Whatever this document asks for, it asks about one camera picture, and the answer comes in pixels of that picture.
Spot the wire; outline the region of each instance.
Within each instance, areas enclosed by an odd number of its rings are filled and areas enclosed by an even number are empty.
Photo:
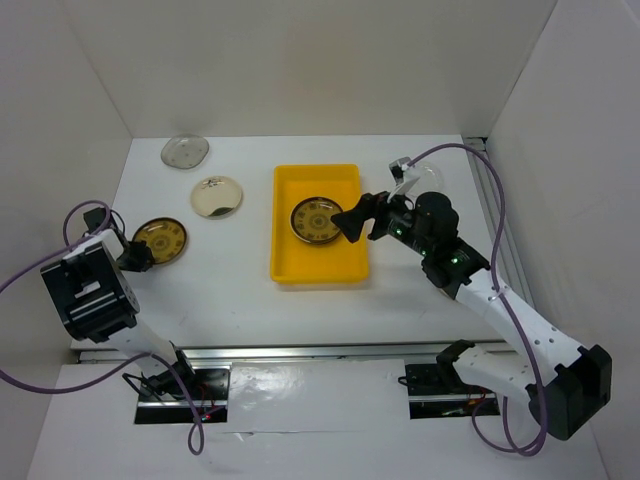
[[[504,187],[502,186],[502,181],[500,180],[500,176],[498,175],[498,172],[496,171],[496,169],[493,167],[493,165],[491,165],[491,162],[489,161],[489,159],[486,158],[484,155],[482,155],[482,153],[480,153],[478,150],[476,150],[475,148],[469,147],[468,145],[463,145],[461,143],[445,143],[442,145],[438,145],[437,147],[433,147],[424,153],[421,153],[420,155],[415,157],[413,160],[409,161],[407,163],[407,167],[412,167],[423,158],[428,157],[429,155],[432,155],[436,152],[439,152],[440,150],[444,150],[447,148],[459,148],[461,150],[465,150],[471,153],[474,157],[476,157],[476,159],[480,160],[485,165],[485,167],[487,167],[487,170],[489,170],[489,173],[491,173],[491,176],[493,177],[496,183],[496,188],[498,190],[498,201],[499,201],[499,207],[500,207],[500,218],[498,220],[498,227],[496,228],[496,238],[493,242],[493,248],[491,249],[490,263],[491,263],[491,279],[493,281],[493,288],[495,289],[496,292],[499,292],[500,283],[498,281],[498,269],[497,269],[498,251],[500,248],[500,240],[502,239],[502,234],[504,232],[504,224],[505,224],[507,212],[505,208],[506,201],[505,201],[505,193],[504,193]],[[499,297],[500,297],[500,300],[502,301],[502,304],[504,305],[505,310],[507,311],[509,317],[511,318],[513,325],[518,331],[518,335],[522,340],[522,344],[524,345],[525,351],[527,352],[527,357],[529,358],[529,362],[531,363],[531,369],[533,370],[533,375],[536,380],[538,397],[540,399],[540,431],[538,432],[538,435],[529,444],[525,445],[524,447],[520,447],[516,445],[509,431],[509,424],[507,419],[508,399],[506,397],[503,399],[503,402],[502,402],[502,408],[503,408],[502,423],[504,427],[505,437],[507,438],[507,442],[509,443],[511,448],[501,447],[500,445],[497,445],[496,443],[487,439],[487,437],[485,437],[484,434],[480,432],[480,429],[478,428],[478,425],[476,422],[476,414],[479,411],[480,407],[486,403],[486,400],[485,402],[479,403],[475,407],[473,414],[471,416],[471,422],[478,436],[487,445],[501,452],[518,453],[525,457],[532,457],[538,454],[540,450],[542,450],[542,447],[544,446],[544,443],[547,437],[548,426],[549,426],[547,401],[544,395],[544,384],[542,382],[542,375],[540,374],[540,367],[536,360],[535,353],[533,352],[531,343],[529,342],[529,339],[527,338],[527,335],[524,329],[522,328],[522,324],[520,323],[520,320],[518,319],[516,312],[513,310],[513,307],[511,307],[511,304],[509,303],[505,295],[499,295]]]
[[[122,228],[120,229],[120,233],[122,234],[123,237],[126,236],[127,224],[124,223],[124,220],[122,219],[122,215],[120,215],[118,212],[116,212],[113,209],[111,209],[111,215],[117,217],[118,220],[120,220],[120,223],[122,223]]]
[[[138,380],[140,382],[140,385],[143,386],[146,389],[146,391],[149,392],[149,393],[145,393],[142,390],[140,390],[136,386],[136,384],[133,383],[133,381],[131,380],[132,378]],[[158,392],[156,392],[155,388],[153,388],[151,385],[149,385],[149,382],[147,381],[146,378],[144,378],[144,375],[136,377],[135,375],[131,375],[130,373],[123,373],[122,374],[122,379],[125,382],[127,382],[127,385],[129,385],[131,387],[131,389],[138,394],[139,397],[152,396],[153,398],[155,398],[159,402],[162,402],[162,398],[160,397],[160,395],[158,395]]]
[[[468,393],[467,393],[467,405],[465,406],[465,408],[469,408],[469,407],[473,407],[474,405],[477,405],[478,403],[482,403],[484,402],[484,400],[487,398],[487,391],[480,387],[480,398],[471,398],[471,395],[473,395],[473,389],[471,387],[469,387]]]
[[[202,385],[198,385],[198,389],[202,392],[202,399],[200,400],[200,410],[202,410],[202,413],[200,415],[204,416],[204,402],[207,400],[207,391]]]
[[[426,385],[420,383],[411,383],[407,380],[407,377],[398,377],[398,383],[404,387],[413,387],[413,388],[425,388]]]
[[[109,219],[111,218],[111,209],[109,208],[109,205],[107,205],[106,203],[104,203],[104,202],[102,202],[100,200],[87,200],[85,202],[79,203],[78,205],[76,205],[75,207],[73,207],[71,209],[71,211],[67,214],[66,218],[64,219],[64,223],[63,223],[63,226],[62,226],[62,237],[64,239],[64,243],[65,243],[66,247],[64,247],[64,248],[62,248],[60,250],[56,250],[55,252],[53,252],[53,253],[41,258],[40,260],[37,260],[36,262],[32,263],[31,265],[29,265],[29,266],[23,268],[22,270],[20,270],[15,275],[11,276],[8,280],[6,280],[5,282],[3,282],[0,285],[0,295],[10,285],[12,285],[15,281],[20,279],[26,273],[30,272],[31,270],[33,270],[34,268],[38,267],[39,265],[42,265],[43,263],[48,262],[49,260],[51,260],[53,258],[56,258],[59,255],[62,255],[63,253],[66,253],[69,250],[73,250],[74,248],[78,247],[79,245],[81,245],[82,243],[86,242],[87,240],[89,240],[91,238],[91,235],[89,235],[89,236],[86,236],[86,237],[82,237],[78,241],[70,244],[69,243],[69,238],[67,236],[67,227],[69,225],[69,220],[71,220],[71,217],[73,216],[74,213],[76,213],[80,208],[82,208],[82,207],[84,207],[86,205],[100,205],[106,211],[106,215],[105,215],[104,220],[102,221],[100,226],[96,229],[96,231],[93,232],[93,234],[95,235],[97,233],[100,233],[101,231],[103,231],[107,227],[107,225],[109,224]],[[91,380],[90,382],[83,383],[81,385],[76,385],[74,387],[65,387],[65,388],[43,388],[43,387],[37,387],[35,385],[29,385],[28,383],[24,383],[24,382],[21,382],[20,380],[18,380],[16,378],[13,378],[11,375],[6,373],[2,369],[0,369],[0,380],[3,380],[5,382],[7,382],[9,385],[13,385],[16,388],[19,388],[21,390],[24,390],[24,391],[27,391],[27,392],[31,392],[31,393],[38,393],[38,394],[42,394],[42,395],[61,395],[61,394],[65,394],[65,393],[79,392],[81,390],[85,390],[85,389],[87,389],[89,387],[97,385],[98,383],[103,382],[106,379],[108,379],[109,377],[115,375],[120,370],[122,370],[123,368],[125,368],[128,365],[132,364],[136,360],[139,360],[139,359],[144,358],[144,357],[149,357],[149,356],[151,358],[153,358],[154,360],[157,360],[158,362],[163,364],[165,367],[167,367],[167,370],[169,370],[169,372],[171,373],[173,378],[175,378],[178,386],[180,387],[180,390],[184,394],[184,396],[185,396],[185,398],[187,400],[187,403],[189,404],[189,409],[191,410],[191,413],[193,414],[193,422],[194,422],[194,425],[191,427],[191,430],[189,431],[189,438],[188,438],[187,446],[189,447],[189,451],[191,453],[193,453],[194,455],[200,455],[202,453],[202,451],[204,450],[205,437],[204,437],[204,428],[202,426],[202,421],[200,420],[200,415],[198,414],[198,410],[196,409],[196,406],[193,403],[193,399],[191,398],[191,395],[189,394],[189,391],[187,390],[187,387],[185,386],[184,382],[180,378],[180,375],[178,375],[178,372],[176,372],[176,370],[173,368],[173,366],[169,362],[167,362],[164,358],[159,357],[157,355],[150,354],[150,353],[140,353],[138,355],[135,355],[135,356],[131,357],[127,361],[121,363],[116,368],[114,368],[113,370],[110,370],[109,372],[105,373],[101,377],[98,377],[98,378],[96,378],[94,380]],[[197,449],[193,447],[193,438],[192,438],[193,437],[193,432],[196,430],[196,428],[197,428],[199,436],[200,436],[200,444],[199,444]]]

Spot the purple cable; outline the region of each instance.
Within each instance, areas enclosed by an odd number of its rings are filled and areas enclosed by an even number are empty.
[[[495,168],[493,167],[493,165],[491,165],[491,162],[489,161],[488,158],[484,157],[478,150],[476,150],[475,148],[469,147],[467,145],[463,145],[461,143],[445,143],[442,145],[438,145],[437,147],[433,147],[429,150],[427,150],[424,153],[421,153],[420,155],[418,155],[416,158],[414,158],[413,160],[409,161],[407,163],[407,167],[412,167],[413,165],[415,165],[416,163],[418,163],[420,160],[422,160],[425,157],[428,157],[429,155],[439,152],[440,150],[444,150],[446,148],[459,148],[462,150],[465,150],[471,154],[473,154],[478,160],[480,160],[485,167],[487,167],[487,170],[489,170],[489,172],[491,173],[491,176],[493,177],[494,181],[496,182],[496,188],[498,190],[498,201],[500,204],[500,217],[498,220],[498,227],[496,229],[496,238],[493,242],[493,248],[491,250],[491,279],[493,281],[493,288],[495,289],[496,292],[500,291],[500,283],[498,281],[498,269],[497,269],[497,263],[498,263],[498,251],[500,248],[500,240],[502,238],[502,233],[504,231],[504,224],[505,224],[505,219],[506,219],[506,208],[505,208],[505,193],[504,193],[504,187],[502,186],[502,181],[500,180],[500,176],[498,175],[498,172],[495,170]],[[507,419],[507,398],[505,397],[503,399],[503,403],[502,403],[502,424],[504,427],[504,432],[505,432],[505,437],[507,438],[507,441],[509,442],[509,445],[511,445],[511,448],[506,448],[506,447],[501,447],[500,445],[495,444],[494,442],[490,441],[489,439],[487,439],[487,437],[484,436],[484,434],[482,434],[482,432],[480,432],[480,429],[478,428],[478,424],[476,421],[476,416],[477,413],[480,409],[480,407],[485,403],[482,402],[480,404],[478,404],[476,406],[476,408],[473,410],[473,413],[471,415],[471,422],[473,424],[473,428],[475,429],[476,433],[478,434],[478,436],[482,439],[482,441],[484,441],[487,445],[495,448],[496,450],[499,450],[501,452],[505,452],[505,453],[518,453],[522,456],[525,457],[532,457],[536,454],[538,454],[540,452],[540,450],[542,450],[542,447],[544,446],[544,442],[546,440],[547,437],[547,431],[548,431],[548,426],[549,426],[549,420],[548,420],[548,413],[547,413],[547,402],[546,402],[546,398],[544,395],[544,384],[542,383],[542,376],[540,375],[540,367],[538,365],[538,362],[536,360],[535,357],[535,353],[533,352],[533,348],[531,348],[531,344],[529,343],[529,339],[527,338],[526,333],[524,332],[524,329],[522,328],[522,324],[520,323],[520,320],[518,320],[518,316],[516,315],[516,312],[513,310],[513,308],[511,307],[511,304],[509,303],[509,301],[505,298],[504,295],[500,295],[500,300],[502,301],[502,304],[504,305],[505,310],[507,311],[507,313],[509,314],[509,317],[511,318],[511,320],[513,321],[513,325],[516,327],[516,330],[518,331],[518,335],[520,336],[520,339],[522,340],[522,344],[524,345],[524,348],[527,352],[527,356],[529,357],[529,361],[531,362],[531,369],[533,370],[533,375],[535,377],[536,380],[536,388],[538,390],[538,394],[539,394],[539,398],[540,398],[540,432],[538,433],[538,435],[533,439],[533,441],[527,445],[525,445],[524,447],[520,447],[518,445],[515,444],[515,442],[513,441],[513,438],[511,437],[511,432],[509,431],[509,421]]]
[[[105,215],[105,219],[100,224],[100,226],[96,229],[94,234],[100,233],[102,230],[104,230],[107,227],[107,225],[109,224],[109,219],[111,218],[111,209],[109,208],[109,205],[107,205],[106,203],[104,203],[104,202],[102,202],[100,200],[87,200],[85,202],[79,203],[78,205],[73,207],[73,209],[71,209],[71,211],[67,214],[66,218],[64,219],[62,236],[64,238],[64,243],[65,243],[66,247],[64,247],[64,248],[62,248],[60,250],[57,250],[57,251],[55,251],[55,252],[53,252],[53,253],[41,258],[40,260],[38,260],[38,261],[32,263],[31,265],[23,268],[22,270],[20,270],[18,273],[13,275],[7,281],[3,282],[2,285],[0,285],[0,295],[10,285],[12,285],[16,280],[18,280],[23,275],[25,275],[26,273],[30,272],[31,270],[33,270],[37,266],[42,265],[43,263],[48,262],[49,260],[52,260],[53,258],[56,258],[59,255],[62,255],[63,253],[65,253],[65,252],[67,252],[69,250],[73,250],[74,248],[76,248],[77,246],[81,245],[82,243],[86,242],[87,240],[89,240],[91,238],[90,236],[83,237],[80,240],[78,240],[77,242],[69,244],[69,239],[67,237],[67,226],[69,225],[69,220],[71,219],[71,217],[73,216],[73,214],[75,212],[77,212],[80,208],[82,208],[82,207],[84,207],[86,205],[100,205],[101,207],[103,207],[106,210],[106,213],[107,213]],[[42,394],[42,395],[61,395],[61,394],[64,394],[64,393],[79,392],[80,390],[84,390],[86,388],[89,388],[89,387],[92,387],[94,385],[97,385],[98,383],[103,382],[107,378],[115,375],[120,370],[122,370],[126,366],[130,365],[131,363],[135,362],[136,360],[139,360],[140,358],[148,357],[148,356],[151,356],[153,359],[159,361],[165,367],[167,367],[167,370],[169,370],[171,375],[173,375],[173,377],[176,379],[176,382],[178,383],[178,386],[180,387],[180,390],[182,390],[182,393],[184,394],[185,398],[187,399],[187,403],[189,403],[189,409],[191,410],[191,413],[193,414],[193,421],[194,421],[194,425],[193,425],[193,427],[191,428],[191,430],[189,432],[188,447],[189,447],[189,451],[191,453],[193,453],[194,455],[200,455],[202,453],[202,451],[204,450],[204,440],[205,440],[205,438],[204,438],[204,428],[202,426],[202,421],[200,420],[200,416],[198,415],[198,410],[196,409],[196,406],[193,403],[193,399],[191,398],[191,395],[189,394],[189,391],[188,391],[187,387],[185,386],[184,382],[182,381],[182,379],[178,375],[178,372],[175,371],[175,369],[171,366],[171,364],[169,362],[167,362],[165,359],[163,359],[163,358],[161,358],[161,357],[159,357],[157,355],[153,355],[153,354],[149,354],[149,353],[140,353],[140,354],[138,354],[138,355],[136,355],[134,357],[131,357],[127,361],[121,363],[116,368],[114,368],[113,370],[110,370],[109,372],[105,373],[101,377],[98,377],[95,380],[91,380],[90,382],[83,383],[82,385],[76,385],[74,387],[65,387],[65,388],[43,388],[43,387],[37,387],[35,385],[29,385],[27,383],[21,382],[20,380],[18,380],[16,378],[13,378],[11,375],[6,373],[2,369],[0,369],[0,380],[4,380],[9,385],[13,385],[16,388],[19,388],[21,390],[25,390],[25,391],[31,392],[31,393],[39,393],[39,394]],[[197,450],[195,448],[193,448],[193,442],[192,442],[193,432],[195,431],[196,427],[198,429],[198,433],[200,434],[200,446],[198,447]]]

